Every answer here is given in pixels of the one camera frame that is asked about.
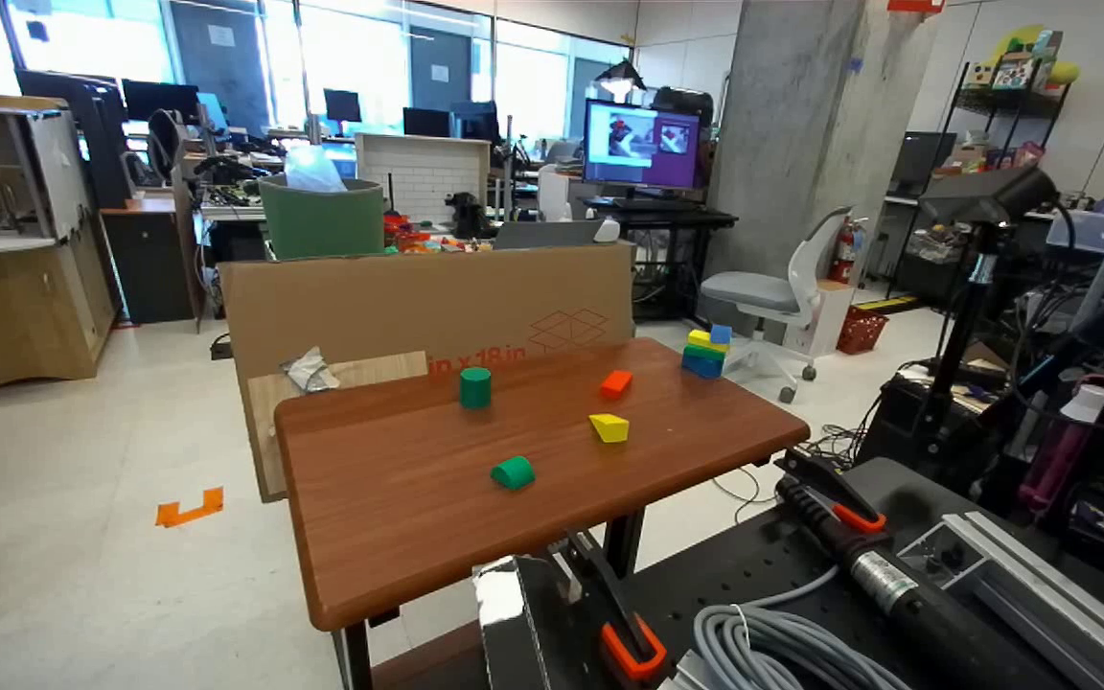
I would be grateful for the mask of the red fire extinguisher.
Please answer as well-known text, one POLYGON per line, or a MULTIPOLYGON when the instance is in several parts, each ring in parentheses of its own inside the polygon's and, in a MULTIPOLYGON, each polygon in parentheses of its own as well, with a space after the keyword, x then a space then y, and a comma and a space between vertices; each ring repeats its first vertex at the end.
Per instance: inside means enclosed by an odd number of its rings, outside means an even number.
POLYGON ((849 283, 849 274, 857 261, 857 230, 862 230, 862 223, 856 223, 849 215, 840 223, 826 280, 849 283))

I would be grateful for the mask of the aluminium rail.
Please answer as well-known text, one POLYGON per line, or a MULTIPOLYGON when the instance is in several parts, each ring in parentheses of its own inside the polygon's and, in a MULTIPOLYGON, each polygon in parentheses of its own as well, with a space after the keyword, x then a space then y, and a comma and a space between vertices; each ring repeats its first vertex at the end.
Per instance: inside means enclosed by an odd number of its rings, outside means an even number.
POLYGON ((994 518, 950 509, 902 560, 989 612, 1064 690, 1104 690, 1104 604, 994 518))

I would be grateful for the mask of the yellow wedge block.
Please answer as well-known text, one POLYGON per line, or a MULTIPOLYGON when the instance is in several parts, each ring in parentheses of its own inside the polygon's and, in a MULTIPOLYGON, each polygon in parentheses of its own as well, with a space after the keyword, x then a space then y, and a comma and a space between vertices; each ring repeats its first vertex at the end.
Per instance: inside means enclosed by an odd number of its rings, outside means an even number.
POLYGON ((630 420, 622 413, 585 413, 585 423, 603 446, 623 446, 632 434, 630 420))

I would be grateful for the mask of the computer monitor with purple screen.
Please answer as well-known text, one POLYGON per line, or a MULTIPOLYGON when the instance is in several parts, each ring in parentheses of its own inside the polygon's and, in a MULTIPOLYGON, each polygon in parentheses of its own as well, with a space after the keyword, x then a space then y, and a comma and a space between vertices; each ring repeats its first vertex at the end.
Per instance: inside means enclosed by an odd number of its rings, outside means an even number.
POLYGON ((590 184, 691 193, 702 128, 693 114, 590 99, 581 114, 581 175, 590 184))

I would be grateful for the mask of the black orange clamp left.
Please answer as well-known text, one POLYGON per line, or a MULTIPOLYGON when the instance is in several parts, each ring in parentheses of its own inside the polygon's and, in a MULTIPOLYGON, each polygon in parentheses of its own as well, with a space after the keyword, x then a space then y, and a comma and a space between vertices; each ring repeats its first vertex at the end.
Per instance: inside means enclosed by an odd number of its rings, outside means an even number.
POLYGON ((617 684, 646 690, 668 675, 668 644, 630 605, 605 550, 590 535, 572 535, 546 550, 550 584, 568 605, 577 605, 585 633, 617 684))

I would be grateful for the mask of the green cylinder block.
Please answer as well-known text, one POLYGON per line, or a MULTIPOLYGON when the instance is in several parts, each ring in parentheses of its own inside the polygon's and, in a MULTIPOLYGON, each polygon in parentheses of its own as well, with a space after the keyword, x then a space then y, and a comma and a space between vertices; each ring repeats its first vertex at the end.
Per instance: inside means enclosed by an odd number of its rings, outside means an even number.
POLYGON ((461 405, 488 411, 489 405, 489 368, 461 368, 461 405))

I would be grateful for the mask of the orange floor tape marker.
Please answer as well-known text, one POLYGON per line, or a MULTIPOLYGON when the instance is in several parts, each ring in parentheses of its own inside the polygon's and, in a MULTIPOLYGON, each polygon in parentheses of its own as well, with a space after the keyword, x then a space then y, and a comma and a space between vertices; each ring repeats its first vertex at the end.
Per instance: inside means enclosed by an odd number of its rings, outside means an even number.
POLYGON ((201 497, 196 508, 182 501, 159 501, 154 513, 154 524, 159 528, 178 528, 187 523, 210 518, 223 509, 223 489, 205 489, 201 497))

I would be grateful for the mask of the orange block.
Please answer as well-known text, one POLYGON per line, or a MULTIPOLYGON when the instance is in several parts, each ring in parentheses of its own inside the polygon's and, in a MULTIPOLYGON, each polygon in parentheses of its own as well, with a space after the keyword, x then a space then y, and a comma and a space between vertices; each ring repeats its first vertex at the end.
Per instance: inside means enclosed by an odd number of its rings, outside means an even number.
POLYGON ((632 374, 623 374, 623 368, 614 368, 605 380, 603 380, 603 399, 623 399, 630 393, 632 393, 632 374))

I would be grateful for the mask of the blue yellow green block stack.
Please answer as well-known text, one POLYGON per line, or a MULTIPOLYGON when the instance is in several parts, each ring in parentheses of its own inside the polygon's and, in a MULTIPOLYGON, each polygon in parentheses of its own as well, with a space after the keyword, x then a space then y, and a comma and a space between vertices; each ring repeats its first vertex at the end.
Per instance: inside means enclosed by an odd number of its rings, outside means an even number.
POLYGON ((681 345, 681 368, 716 380, 723 374, 729 348, 733 348, 729 325, 691 330, 681 345))

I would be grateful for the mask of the white office chair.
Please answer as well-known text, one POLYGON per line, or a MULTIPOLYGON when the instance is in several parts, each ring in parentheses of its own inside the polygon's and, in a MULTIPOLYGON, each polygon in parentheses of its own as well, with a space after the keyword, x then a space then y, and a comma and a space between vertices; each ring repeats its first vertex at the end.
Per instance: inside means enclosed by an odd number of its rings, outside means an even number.
POLYGON ((783 274, 714 274, 697 287, 702 299, 729 305, 733 311, 753 317, 759 325, 779 322, 783 340, 801 348, 797 375, 803 385, 817 380, 814 330, 824 311, 824 264, 830 243, 847 223, 849 223, 847 206, 824 211, 803 230, 783 274))

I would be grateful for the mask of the black orange clamp right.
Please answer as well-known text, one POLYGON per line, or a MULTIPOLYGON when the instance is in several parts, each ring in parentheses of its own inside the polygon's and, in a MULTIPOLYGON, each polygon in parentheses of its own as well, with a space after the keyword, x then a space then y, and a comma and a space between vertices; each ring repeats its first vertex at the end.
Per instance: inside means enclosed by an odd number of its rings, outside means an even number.
POLYGON ((884 528, 884 513, 874 509, 826 462, 789 449, 779 469, 803 482, 807 494, 849 535, 876 537, 884 528))

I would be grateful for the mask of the black shelf with toys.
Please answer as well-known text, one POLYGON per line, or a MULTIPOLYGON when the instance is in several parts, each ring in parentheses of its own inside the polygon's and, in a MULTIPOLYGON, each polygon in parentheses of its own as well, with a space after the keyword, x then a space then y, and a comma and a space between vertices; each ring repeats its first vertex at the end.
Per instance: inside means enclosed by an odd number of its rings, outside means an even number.
POLYGON ((891 294, 926 307, 950 305, 966 280, 966 230, 923 211, 921 197, 940 175, 1017 169, 1046 154, 1074 87, 1074 73, 1052 73, 1058 53, 1058 31, 1010 31, 986 60, 963 66, 934 128, 902 136, 884 188, 884 211, 902 230, 891 294))

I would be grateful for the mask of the black orange clamp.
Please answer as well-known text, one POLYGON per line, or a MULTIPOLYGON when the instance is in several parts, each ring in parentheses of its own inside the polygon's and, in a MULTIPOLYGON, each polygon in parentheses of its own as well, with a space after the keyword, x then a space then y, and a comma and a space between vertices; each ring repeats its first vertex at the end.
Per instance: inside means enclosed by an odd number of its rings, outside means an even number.
POLYGON ((605 550, 590 535, 572 535, 546 550, 550 584, 568 605, 577 605, 585 633, 617 684, 646 690, 668 675, 668 644, 630 605, 605 550))
POLYGON ((884 528, 884 513, 874 509, 826 462, 789 449, 779 469, 803 482, 807 494, 849 535, 876 537, 884 528))

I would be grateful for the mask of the cardboard sheet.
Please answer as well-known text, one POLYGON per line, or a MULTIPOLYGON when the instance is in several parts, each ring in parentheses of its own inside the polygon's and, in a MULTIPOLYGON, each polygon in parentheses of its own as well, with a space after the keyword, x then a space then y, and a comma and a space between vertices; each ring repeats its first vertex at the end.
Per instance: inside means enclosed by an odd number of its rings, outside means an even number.
POLYGON ((223 299, 263 501, 286 489, 262 385, 306 348, 331 365, 424 353, 453 374, 623 345, 636 330, 630 244, 240 261, 223 270, 223 299))

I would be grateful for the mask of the green square block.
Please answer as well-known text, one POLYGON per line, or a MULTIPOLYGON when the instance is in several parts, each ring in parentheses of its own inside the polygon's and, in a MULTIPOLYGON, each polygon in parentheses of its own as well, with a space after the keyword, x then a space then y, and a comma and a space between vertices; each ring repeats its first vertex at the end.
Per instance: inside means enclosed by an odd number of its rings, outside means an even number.
POLYGON ((489 482, 502 489, 502 491, 522 491, 536 478, 536 469, 529 457, 508 457, 508 462, 498 462, 489 469, 489 482))

